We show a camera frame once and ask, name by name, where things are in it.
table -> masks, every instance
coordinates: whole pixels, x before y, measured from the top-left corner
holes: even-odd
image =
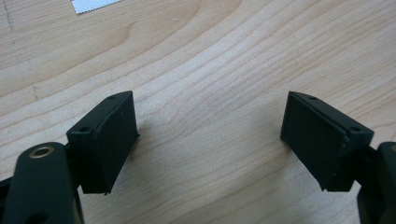
[[[360,186],[322,192],[280,128],[300,91],[396,140],[394,1],[0,4],[0,179],[132,90],[140,140],[87,223],[359,223]]]

light wood tabletop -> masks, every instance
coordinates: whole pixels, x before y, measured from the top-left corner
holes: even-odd
[[[0,4],[0,179],[133,91],[140,140],[86,223],[360,222],[359,184],[322,192],[280,128],[300,91],[396,141],[394,0]]]

